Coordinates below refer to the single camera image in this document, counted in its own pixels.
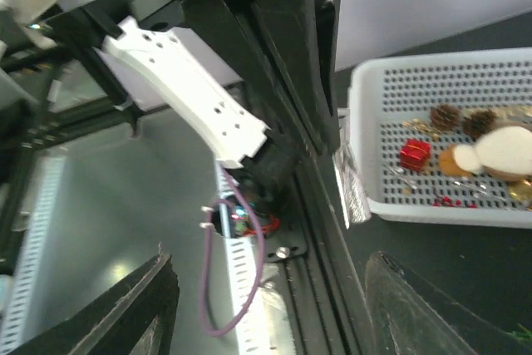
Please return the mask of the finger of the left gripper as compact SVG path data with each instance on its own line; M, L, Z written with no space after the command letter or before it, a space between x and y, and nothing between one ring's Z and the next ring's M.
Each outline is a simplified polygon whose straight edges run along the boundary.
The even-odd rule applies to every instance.
M303 98L283 77L270 32L249 0L184 0L185 20L276 115L296 144L321 155L326 146Z
M340 0L254 0L252 10L284 89L316 151L339 146L333 90Z

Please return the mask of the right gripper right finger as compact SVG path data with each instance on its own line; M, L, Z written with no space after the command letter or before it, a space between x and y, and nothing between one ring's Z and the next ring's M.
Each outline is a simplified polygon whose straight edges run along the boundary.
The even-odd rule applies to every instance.
M383 252L367 261L375 354L530 354L531 334L507 333Z

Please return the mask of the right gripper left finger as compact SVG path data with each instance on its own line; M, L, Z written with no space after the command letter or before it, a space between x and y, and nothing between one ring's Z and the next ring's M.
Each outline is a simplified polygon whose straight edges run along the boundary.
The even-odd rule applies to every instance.
M71 318L10 354L168 354L179 302L169 254L157 254Z

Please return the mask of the white plastic basket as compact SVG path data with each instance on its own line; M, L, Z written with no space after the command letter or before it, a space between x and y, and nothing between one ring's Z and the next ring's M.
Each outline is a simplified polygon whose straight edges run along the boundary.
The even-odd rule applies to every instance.
M531 50L528 47L435 55L388 57L364 62L348 92L350 144L371 211L382 219L528 229L531 213L513 200L506 184L487 174L466 180L443 175L438 155L469 143L461 131L432 133L432 107L463 112L492 109L519 121L531 119ZM431 145L420 172L400 166L412 138ZM434 207L433 192L477 204L477 209Z

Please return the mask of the silver star topper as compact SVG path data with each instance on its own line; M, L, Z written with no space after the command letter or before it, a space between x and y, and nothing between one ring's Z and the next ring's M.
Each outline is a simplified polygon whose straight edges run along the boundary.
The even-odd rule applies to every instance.
M346 229L349 229L354 224L368 221L372 214L350 145L349 110L339 108L337 111L340 146L333 156L333 165L340 193L344 224Z

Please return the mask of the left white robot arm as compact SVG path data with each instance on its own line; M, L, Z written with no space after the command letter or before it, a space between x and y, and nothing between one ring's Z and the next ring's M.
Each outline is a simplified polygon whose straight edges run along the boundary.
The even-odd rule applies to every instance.
M148 81L215 159L271 207L298 161L339 146L337 0L1 0L39 47L78 60L131 122L104 63Z

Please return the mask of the red berry sprig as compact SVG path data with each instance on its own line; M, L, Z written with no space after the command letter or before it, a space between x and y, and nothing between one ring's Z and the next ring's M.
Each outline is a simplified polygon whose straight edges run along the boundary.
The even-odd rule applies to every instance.
M449 196L440 194L437 190L433 192L434 199L431 203L434 207L447 207L447 208L466 208L466 209L477 209L478 206L475 203L462 201L462 200L453 200Z

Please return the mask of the red gift box ornament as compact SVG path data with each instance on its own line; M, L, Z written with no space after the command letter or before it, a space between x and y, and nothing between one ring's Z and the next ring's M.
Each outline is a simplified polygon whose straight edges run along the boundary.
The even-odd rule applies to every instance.
M400 166L415 172L422 171L431 158L431 145L409 138L399 153Z

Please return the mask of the brown pine cone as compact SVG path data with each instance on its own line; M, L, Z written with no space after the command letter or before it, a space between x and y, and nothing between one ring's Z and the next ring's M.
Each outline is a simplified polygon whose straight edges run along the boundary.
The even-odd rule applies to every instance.
M439 131L453 131L460 123L461 112L449 104L432 107L430 111L431 126Z

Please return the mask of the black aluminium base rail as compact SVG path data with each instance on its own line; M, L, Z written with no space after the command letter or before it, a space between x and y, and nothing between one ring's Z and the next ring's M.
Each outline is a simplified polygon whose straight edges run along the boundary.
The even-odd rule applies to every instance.
M372 354L375 337L362 283L347 246L333 158L305 160L291 182L306 250L280 264L280 292L298 354Z

